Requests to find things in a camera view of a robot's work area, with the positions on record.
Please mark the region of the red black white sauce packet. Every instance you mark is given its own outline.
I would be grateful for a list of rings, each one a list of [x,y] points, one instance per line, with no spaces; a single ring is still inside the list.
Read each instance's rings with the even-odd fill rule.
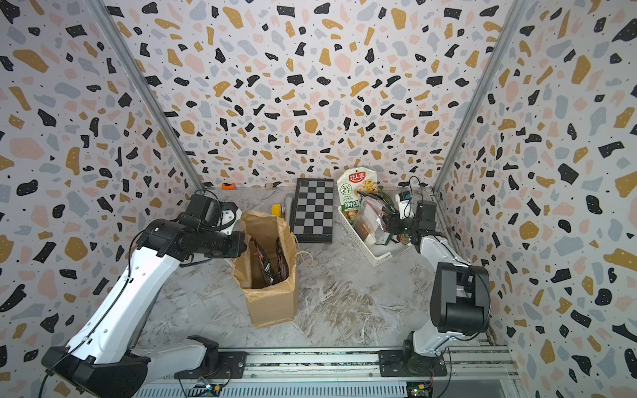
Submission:
[[[275,274],[267,250],[252,237],[249,242],[250,261],[253,270],[253,288],[267,287],[275,283]]]

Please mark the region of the grey metal tube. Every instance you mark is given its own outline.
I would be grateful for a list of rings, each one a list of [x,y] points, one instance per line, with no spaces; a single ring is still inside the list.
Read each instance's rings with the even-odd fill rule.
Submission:
[[[290,214],[292,204],[293,204],[293,197],[286,197],[284,200],[285,215],[288,216]]]

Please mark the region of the white perforated plastic basket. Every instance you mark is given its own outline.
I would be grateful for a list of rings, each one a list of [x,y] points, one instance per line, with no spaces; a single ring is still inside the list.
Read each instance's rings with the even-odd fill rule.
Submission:
[[[345,202],[338,209],[346,232],[372,266],[388,262],[412,247],[407,239],[389,232],[389,222],[397,213],[385,202],[367,197],[357,208],[352,202]]]

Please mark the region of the yellow red toy block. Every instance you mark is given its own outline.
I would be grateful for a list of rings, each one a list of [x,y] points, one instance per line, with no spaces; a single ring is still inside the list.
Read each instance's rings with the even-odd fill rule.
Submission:
[[[277,217],[282,217],[282,209],[280,204],[275,204],[271,208],[271,214]]]

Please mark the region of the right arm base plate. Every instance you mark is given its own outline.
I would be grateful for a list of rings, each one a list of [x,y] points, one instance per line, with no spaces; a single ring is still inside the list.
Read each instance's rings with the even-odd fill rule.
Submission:
[[[442,357],[424,357],[401,350],[378,352],[381,377],[430,377],[447,376],[446,361]]]

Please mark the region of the black white chessboard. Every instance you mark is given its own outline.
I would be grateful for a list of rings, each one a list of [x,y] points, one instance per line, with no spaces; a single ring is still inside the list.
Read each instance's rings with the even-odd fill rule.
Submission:
[[[331,244],[334,224],[334,182],[299,178],[290,212],[290,230],[300,243]]]

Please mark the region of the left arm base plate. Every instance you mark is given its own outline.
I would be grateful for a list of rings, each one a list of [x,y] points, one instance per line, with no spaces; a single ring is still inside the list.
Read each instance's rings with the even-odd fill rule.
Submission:
[[[214,352],[204,358],[202,364],[193,369],[176,373],[180,379],[242,379],[247,364],[247,352],[242,351],[221,351]]]

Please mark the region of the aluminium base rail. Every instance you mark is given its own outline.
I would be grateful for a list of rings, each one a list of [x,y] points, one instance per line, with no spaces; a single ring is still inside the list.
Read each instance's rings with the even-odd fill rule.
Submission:
[[[398,348],[240,348],[215,376],[168,377],[138,397],[524,397],[509,350],[454,347],[406,371]]]

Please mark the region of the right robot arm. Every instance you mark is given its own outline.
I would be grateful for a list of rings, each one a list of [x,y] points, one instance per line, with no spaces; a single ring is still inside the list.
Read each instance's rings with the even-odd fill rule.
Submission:
[[[403,343],[403,369],[411,375],[432,371],[451,343],[469,342],[487,331],[491,314],[489,272],[471,265],[436,230],[436,204],[401,200],[401,231],[435,272],[430,319]]]

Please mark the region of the clear red condiment packet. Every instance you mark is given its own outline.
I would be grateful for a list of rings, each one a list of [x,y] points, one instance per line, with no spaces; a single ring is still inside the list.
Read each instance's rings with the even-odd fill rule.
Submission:
[[[386,197],[366,196],[353,221],[353,228],[363,242],[368,245],[387,245],[400,235],[394,231],[398,212],[392,201]]]

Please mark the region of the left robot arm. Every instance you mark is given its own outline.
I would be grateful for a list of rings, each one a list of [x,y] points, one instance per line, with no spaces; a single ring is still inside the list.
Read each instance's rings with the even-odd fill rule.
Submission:
[[[217,342],[198,335],[180,343],[136,353],[160,290],[179,268],[213,259],[235,259],[246,250],[246,235],[235,230],[241,211],[210,190],[197,190],[185,212],[157,219],[129,246],[128,264],[113,290],[86,325],[64,346],[49,348],[41,364],[46,377],[59,376],[95,397],[132,397],[166,376],[216,373]]]

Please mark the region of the brown paper bag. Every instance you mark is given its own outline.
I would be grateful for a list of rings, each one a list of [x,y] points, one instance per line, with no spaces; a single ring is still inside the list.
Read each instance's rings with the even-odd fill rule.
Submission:
[[[281,217],[249,211],[240,227],[247,251],[231,260],[232,276],[247,301],[251,324],[268,328],[294,320],[299,304],[297,245]]]

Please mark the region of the large white yellow snack packet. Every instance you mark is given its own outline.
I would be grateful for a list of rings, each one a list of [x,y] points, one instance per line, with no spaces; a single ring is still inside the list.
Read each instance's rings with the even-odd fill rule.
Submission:
[[[340,210],[357,212],[363,194],[378,192],[378,173],[368,167],[346,170],[337,180]]]

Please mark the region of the dark packet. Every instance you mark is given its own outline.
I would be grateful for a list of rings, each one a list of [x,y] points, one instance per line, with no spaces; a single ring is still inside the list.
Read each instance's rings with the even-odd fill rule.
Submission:
[[[278,271],[277,280],[279,282],[283,282],[288,279],[290,275],[290,270],[289,270],[289,265],[285,257],[285,252],[283,250],[280,238],[276,239],[275,253],[277,258],[277,271]]]

